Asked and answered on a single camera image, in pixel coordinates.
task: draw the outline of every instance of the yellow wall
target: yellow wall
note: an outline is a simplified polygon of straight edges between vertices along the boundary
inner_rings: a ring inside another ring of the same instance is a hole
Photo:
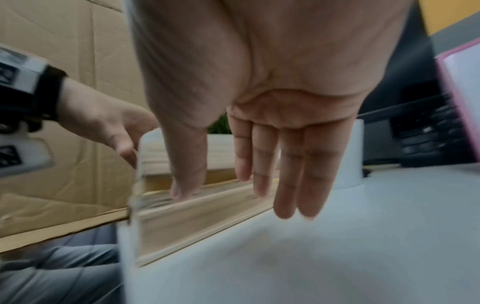
[[[480,0],[420,0],[420,5],[429,35],[480,11]]]

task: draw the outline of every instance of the hand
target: hand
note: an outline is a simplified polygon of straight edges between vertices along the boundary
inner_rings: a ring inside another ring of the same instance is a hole
[[[227,109],[240,180],[274,210],[316,216],[365,97],[382,79],[411,0],[126,0],[171,194],[204,182],[207,127]]]
[[[150,111],[70,78],[63,82],[57,113],[62,127],[111,147],[133,168],[140,137],[159,126]]]

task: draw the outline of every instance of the black watch strap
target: black watch strap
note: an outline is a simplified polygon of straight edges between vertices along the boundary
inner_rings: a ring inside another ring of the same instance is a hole
[[[58,121],[57,105],[59,103],[62,84],[68,75],[65,71],[47,66],[38,80],[35,98],[38,115],[45,120]]]

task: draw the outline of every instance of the white desk surface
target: white desk surface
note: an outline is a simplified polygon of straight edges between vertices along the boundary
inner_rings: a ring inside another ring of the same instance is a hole
[[[120,223],[128,304],[478,304],[477,170],[376,172],[313,222],[268,211],[142,268]]]

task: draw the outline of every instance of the white cup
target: white cup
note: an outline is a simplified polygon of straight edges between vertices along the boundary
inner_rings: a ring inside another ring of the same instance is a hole
[[[355,120],[350,140],[341,159],[340,169],[333,183],[334,189],[350,188],[363,184],[364,121]]]

